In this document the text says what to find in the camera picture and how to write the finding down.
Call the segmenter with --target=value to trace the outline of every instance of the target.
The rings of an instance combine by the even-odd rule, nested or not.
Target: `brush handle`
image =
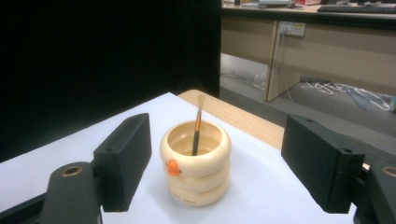
[[[198,154],[198,142],[199,142],[199,131],[195,131],[194,141],[192,143],[192,156],[196,156]]]

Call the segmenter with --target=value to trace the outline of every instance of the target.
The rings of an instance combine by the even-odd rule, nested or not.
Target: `keyboard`
[[[396,14],[396,7],[322,6],[318,12]]]

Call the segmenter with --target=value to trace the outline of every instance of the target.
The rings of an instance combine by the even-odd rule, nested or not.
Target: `brush bristles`
[[[198,97],[198,109],[199,110],[202,110],[202,107],[204,106],[204,100],[205,100],[205,97],[203,95],[200,95]]]

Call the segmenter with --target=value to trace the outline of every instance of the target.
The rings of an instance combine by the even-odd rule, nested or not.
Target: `paintbrush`
[[[192,143],[192,156],[196,156],[198,154],[198,143],[199,143],[199,132],[201,129],[201,116],[202,116],[202,106],[204,105],[205,97],[200,95],[198,97],[198,113],[197,120],[195,121],[195,133],[194,133],[194,141]]]

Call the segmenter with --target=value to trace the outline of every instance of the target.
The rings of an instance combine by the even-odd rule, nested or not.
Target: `stacked ring cup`
[[[230,184],[230,136],[217,124],[202,121],[198,154],[192,156],[195,121],[170,129],[160,154],[171,195],[182,203],[202,206],[221,198]]]

